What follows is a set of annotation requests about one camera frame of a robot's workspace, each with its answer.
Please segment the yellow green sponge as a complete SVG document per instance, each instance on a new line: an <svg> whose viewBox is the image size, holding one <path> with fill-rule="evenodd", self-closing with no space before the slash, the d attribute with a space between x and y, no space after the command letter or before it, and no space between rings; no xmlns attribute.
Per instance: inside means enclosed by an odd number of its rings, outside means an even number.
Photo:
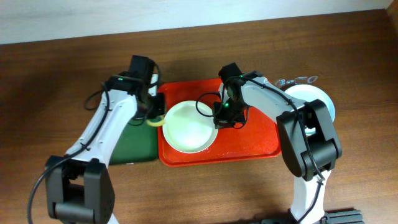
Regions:
<svg viewBox="0 0 398 224"><path fill-rule="evenodd" d="M154 119L147 119L146 123L149 126L152 127L159 127L159 126L163 126L165 124L165 115L160 115L155 117Z"/></svg>

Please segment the cream white plate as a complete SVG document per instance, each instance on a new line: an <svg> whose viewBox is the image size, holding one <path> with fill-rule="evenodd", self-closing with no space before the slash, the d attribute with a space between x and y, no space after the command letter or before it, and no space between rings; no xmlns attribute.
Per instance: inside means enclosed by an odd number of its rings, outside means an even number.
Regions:
<svg viewBox="0 0 398 224"><path fill-rule="evenodd" d="M166 142L176 151L195 154L208 149L218 135L212 109L202 102L182 101L165 115L162 132Z"/></svg>

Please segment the light blue plate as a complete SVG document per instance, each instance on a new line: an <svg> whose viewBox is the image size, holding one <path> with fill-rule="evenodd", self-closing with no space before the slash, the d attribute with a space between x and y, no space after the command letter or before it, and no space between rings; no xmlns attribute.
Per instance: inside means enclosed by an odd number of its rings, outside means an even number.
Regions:
<svg viewBox="0 0 398 224"><path fill-rule="evenodd" d="M288 87L285 92L293 96L295 98L305 100L307 102L311 102L313 100L319 99L324 104L326 104L326 107L328 108L331 120L335 120L335 106L331 100L331 98L320 88L315 87L313 85L307 85L307 84L299 84L299 85L294 85L291 87Z"/></svg>

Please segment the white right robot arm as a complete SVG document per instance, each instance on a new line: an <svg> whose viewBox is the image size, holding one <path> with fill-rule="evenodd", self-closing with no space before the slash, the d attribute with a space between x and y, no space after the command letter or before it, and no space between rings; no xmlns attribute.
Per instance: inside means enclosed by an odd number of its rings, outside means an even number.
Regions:
<svg viewBox="0 0 398 224"><path fill-rule="evenodd" d="M326 104L307 102L274 87L261 73L221 71L219 103L213 105L215 128L245 125L256 108L277 125L283 160L294 175L289 223L328 223L323 209L327 178L342 155L342 146Z"/></svg>

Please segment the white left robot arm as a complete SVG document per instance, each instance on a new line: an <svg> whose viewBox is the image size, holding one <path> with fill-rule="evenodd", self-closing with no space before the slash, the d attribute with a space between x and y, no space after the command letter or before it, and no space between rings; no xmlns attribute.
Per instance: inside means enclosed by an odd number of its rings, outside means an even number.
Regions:
<svg viewBox="0 0 398 224"><path fill-rule="evenodd" d="M45 165L47 211L62 223L117 223L108 167L127 124L164 113L158 73L113 75L102 84L100 103L87 127L64 156Z"/></svg>

